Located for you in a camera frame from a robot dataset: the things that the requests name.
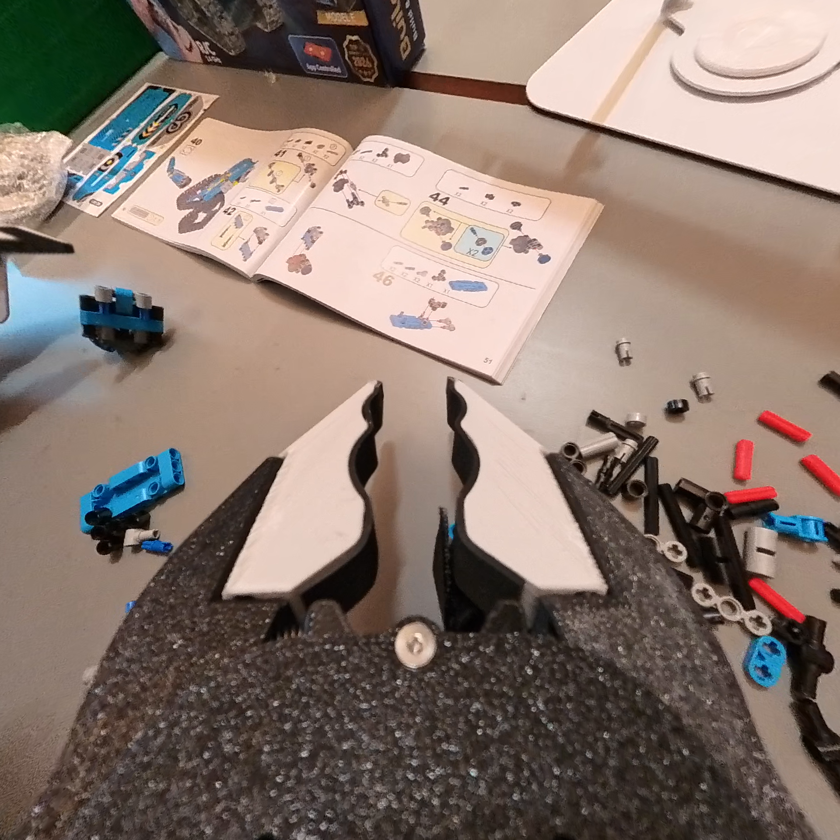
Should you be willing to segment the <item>dark green storage bin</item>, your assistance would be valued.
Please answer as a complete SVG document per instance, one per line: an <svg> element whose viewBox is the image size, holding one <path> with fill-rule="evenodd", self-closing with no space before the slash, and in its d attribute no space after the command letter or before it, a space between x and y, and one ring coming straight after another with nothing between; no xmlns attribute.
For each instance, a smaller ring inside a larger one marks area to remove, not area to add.
<svg viewBox="0 0 840 840"><path fill-rule="evenodd" d="M1 123L68 133L160 47L123 1L1 2Z"/></svg>

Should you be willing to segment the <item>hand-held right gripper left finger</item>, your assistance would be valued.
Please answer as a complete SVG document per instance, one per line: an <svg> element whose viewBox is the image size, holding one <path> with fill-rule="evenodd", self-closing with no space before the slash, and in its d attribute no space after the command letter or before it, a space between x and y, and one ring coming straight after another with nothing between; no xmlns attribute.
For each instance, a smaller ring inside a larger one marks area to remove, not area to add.
<svg viewBox="0 0 840 840"><path fill-rule="evenodd" d="M280 454L224 601L284 602L301 616L318 601L348 612L367 596L379 550L366 486L383 407L382 383L369 381Z"/></svg>

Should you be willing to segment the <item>cluster of black pins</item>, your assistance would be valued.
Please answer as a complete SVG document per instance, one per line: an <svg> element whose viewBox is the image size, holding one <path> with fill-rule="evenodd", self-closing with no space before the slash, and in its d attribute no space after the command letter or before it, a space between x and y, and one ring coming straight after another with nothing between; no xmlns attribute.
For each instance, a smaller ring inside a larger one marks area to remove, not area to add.
<svg viewBox="0 0 840 840"><path fill-rule="evenodd" d="M91 526L91 539L102 556L121 552L127 531L136 528L131 518L115 518L106 508L89 511L85 523Z"/></svg>

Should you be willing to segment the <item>large clear plastic parts bag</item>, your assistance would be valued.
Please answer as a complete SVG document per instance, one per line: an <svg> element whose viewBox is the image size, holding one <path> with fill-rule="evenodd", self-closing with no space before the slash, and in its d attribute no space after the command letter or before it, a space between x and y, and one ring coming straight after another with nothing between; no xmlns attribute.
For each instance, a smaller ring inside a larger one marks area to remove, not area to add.
<svg viewBox="0 0 840 840"><path fill-rule="evenodd" d="M1 225L44 222L67 188L71 140L57 131L33 132L19 122L1 125Z"/></svg>

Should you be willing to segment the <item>blue sticker sheet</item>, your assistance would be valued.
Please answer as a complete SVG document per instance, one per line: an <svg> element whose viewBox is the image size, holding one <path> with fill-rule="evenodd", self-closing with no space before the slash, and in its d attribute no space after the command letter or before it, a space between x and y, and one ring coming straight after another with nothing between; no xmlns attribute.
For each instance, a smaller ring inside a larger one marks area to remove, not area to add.
<svg viewBox="0 0 840 840"><path fill-rule="evenodd" d="M211 93L146 83L68 153L63 203L102 215L216 100Z"/></svg>

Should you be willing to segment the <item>open instruction booklet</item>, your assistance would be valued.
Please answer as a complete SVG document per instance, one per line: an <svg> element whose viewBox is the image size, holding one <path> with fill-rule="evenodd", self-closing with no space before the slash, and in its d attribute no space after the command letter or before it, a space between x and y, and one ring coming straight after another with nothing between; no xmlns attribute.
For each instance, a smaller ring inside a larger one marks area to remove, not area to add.
<svg viewBox="0 0 840 840"><path fill-rule="evenodd" d="M501 384L602 210L389 136L205 119L112 217Z"/></svg>

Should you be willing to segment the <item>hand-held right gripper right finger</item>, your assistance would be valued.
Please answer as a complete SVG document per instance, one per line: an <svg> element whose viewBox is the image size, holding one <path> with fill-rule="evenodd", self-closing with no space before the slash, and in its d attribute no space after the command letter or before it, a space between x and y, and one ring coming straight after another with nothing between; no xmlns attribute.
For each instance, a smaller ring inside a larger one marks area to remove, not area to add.
<svg viewBox="0 0 840 840"><path fill-rule="evenodd" d="M470 599L607 593L548 451L453 377L446 403L461 482L454 563L461 591Z"/></svg>

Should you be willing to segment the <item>blue angled beam brick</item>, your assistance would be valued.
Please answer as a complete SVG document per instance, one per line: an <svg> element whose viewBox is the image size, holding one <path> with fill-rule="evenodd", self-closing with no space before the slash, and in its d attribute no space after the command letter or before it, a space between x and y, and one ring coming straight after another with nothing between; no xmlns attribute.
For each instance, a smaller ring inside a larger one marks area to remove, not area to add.
<svg viewBox="0 0 840 840"><path fill-rule="evenodd" d="M146 511L184 488L185 484L179 449L168 448L158 455L148 456L80 497L80 530L91 532L93 525L88 516L94 511L108 511L114 519Z"/></svg>

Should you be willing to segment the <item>white stand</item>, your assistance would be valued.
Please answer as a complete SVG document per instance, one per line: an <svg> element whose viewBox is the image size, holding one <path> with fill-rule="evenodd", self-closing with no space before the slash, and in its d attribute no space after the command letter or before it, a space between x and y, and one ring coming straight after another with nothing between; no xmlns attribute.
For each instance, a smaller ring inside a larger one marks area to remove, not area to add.
<svg viewBox="0 0 840 840"><path fill-rule="evenodd" d="M554 116L839 193L838 2L610 2L526 93Z"/></svg>

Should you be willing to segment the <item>dark toy box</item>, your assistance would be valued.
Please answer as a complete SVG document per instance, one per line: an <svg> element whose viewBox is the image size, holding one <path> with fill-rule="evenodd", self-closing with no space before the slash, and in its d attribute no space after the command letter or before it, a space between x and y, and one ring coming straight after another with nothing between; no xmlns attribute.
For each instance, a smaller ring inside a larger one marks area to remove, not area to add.
<svg viewBox="0 0 840 840"><path fill-rule="evenodd" d="M398 87L426 46L416 1L128 1L174 60Z"/></svg>

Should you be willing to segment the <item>blue beam brick assembly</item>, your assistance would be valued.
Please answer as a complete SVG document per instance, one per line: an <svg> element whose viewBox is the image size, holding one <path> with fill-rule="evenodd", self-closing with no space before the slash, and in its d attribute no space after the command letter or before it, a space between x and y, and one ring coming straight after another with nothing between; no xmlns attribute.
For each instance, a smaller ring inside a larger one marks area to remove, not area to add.
<svg viewBox="0 0 840 840"><path fill-rule="evenodd" d="M151 295L127 288L95 287L93 294L80 295L78 300L84 328L152 334L165 330L165 312L153 304Z"/></svg>

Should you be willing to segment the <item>pile of small brick parts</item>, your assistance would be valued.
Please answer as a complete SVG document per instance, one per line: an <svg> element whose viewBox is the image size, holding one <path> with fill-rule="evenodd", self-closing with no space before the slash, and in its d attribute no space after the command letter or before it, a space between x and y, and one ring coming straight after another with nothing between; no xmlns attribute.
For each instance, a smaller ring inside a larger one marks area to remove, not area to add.
<svg viewBox="0 0 840 840"><path fill-rule="evenodd" d="M595 499L595 512L615 514L628 526L634 541L650 539L660 549L660 562L672 548L683 548L686 559L673 560L672 580L699 600L713 623L740 623L757 637L743 660L748 679L756 686L773 685L780 667L767 647L780 647L791 674L791 709L805 750L838 788L838 732L825 719L821 701L838 698L838 581L820 594L823 611L793 594L786 583L799 575L799 585L827 583L817 566L798 569L780 550L794 550L808 560L826 558L838 569L838 511L834 518L816 516L802 506L793 509L787 465L783 476L765 475L764 446L755 444L755 431L735 434L726 422L724 432L709 446L696 438L685 440L689 451L715 469L730 468L724 481L698 482L681 475L664 482L669 465L662 465L663 449L650 426L637 413L611 418L591 410L581 423L611 440L561 446L556 456L567 469L585 471L585 463L602 459L593 480L581 478L584 501Z"/></svg>

